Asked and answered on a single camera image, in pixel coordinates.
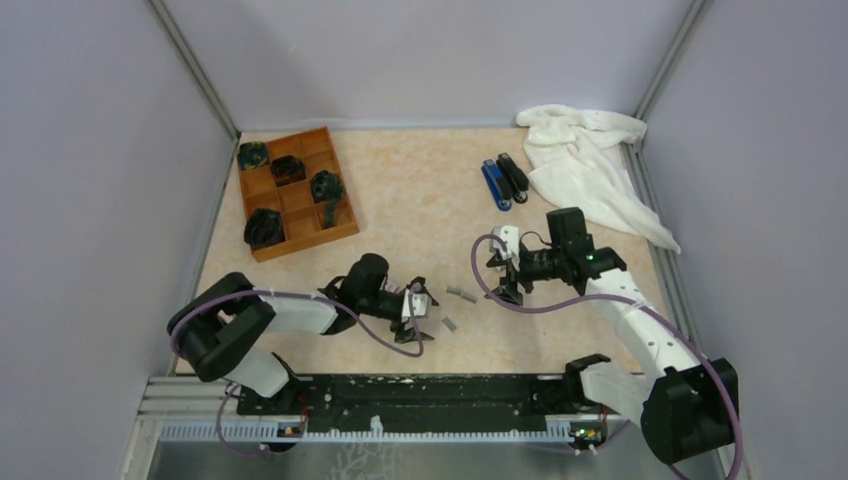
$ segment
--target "small gray object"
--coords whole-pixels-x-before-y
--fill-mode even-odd
[[[448,327],[448,330],[450,330],[451,332],[456,331],[456,325],[454,325],[454,323],[451,321],[450,318],[448,318],[448,317],[443,318],[442,323],[444,323],[445,326]]]
[[[477,303],[477,297],[471,295],[470,293],[462,292],[462,299],[471,303]]]

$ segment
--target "white wall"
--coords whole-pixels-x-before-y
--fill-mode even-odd
[[[715,2],[645,158],[766,479],[845,478],[848,3]]]
[[[633,113],[690,1],[167,0],[236,126]]]
[[[114,479],[230,141],[140,0],[0,6],[0,478]]]

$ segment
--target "beige table surface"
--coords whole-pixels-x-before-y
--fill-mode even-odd
[[[603,353],[625,368],[639,371],[611,326],[589,304],[546,315],[522,315],[482,300],[471,274],[469,253],[479,235],[496,225],[512,224],[549,238],[545,213],[555,207],[534,191],[524,205],[497,210],[480,172],[480,164],[509,152],[529,171],[522,142],[524,129],[367,130],[331,132],[360,233],[264,263],[250,256],[242,241],[244,211],[237,166],[224,194],[221,211],[200,280],[203,291],[231,271],[243,272],[259,286],[276,290],[314,291],[336,275],[344,275],[363,253],[384,256],[389,277],[406,284],[426,277],[441,303],[422,331],[435,337],[424,356],[407,358],[380,346],[362,329],[333,336],[304,332],[264,335],[259,345],[277,352],[299,373],[538,373],[562,372],[566,362]],[[243,142],[270,140],[279,133],[245,134]],[[611,246],[627,262],[645,296],[664,313],[657,277],[645,240],[598,225],[588,225],[595,246]],[[538,248],[528,236],[530,248]],[[481,252],[485,263],[488,251]],[[489,285],[494,271],[485,271]],[[445,293],[458,286],[481,298],[471,304]],[[544,306],[576,296],[559,281],[539,282],[525,305]],[[449,316],[458,327],[442,323]],[[387,340],[393,335],[385,320],[365,322]],[[416,344],[407,344],[415,350]],[[181,360],[178,373],[191,367]]]

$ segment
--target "wooden organizer box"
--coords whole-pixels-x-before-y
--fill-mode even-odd
[[[269,164],[252,170],[240,170],[241,195],[244,200],[244,218],[247,221],[254,210],[268,208],[280,212],[286,240],[250,252],[257,262],[332,242],[359,232],[353,209],[350,207],[348,188],[342,176],[330,131],[326,127],[267,142]],[[303,161],[306,179],[278,187],[271,175],[270,162],[284,155],[293,155]],[[316,204],[312,200],[309,181],[316,173],[327,170],[342,178],[344,196],[336,206],[335,225],[323,228],[327,202]]]

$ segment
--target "white cloth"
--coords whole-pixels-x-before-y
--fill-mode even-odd
[[[641,120],[614,112],[542,105],[519,113],[530,127],[524,151],[533,164],[533,188],[558,207],[580,207],[586,219],[645,237],[658,247],[680,253],[680,245],[659,217],[637,197],[620,161],[603,149],[635,143],[645,136]]]

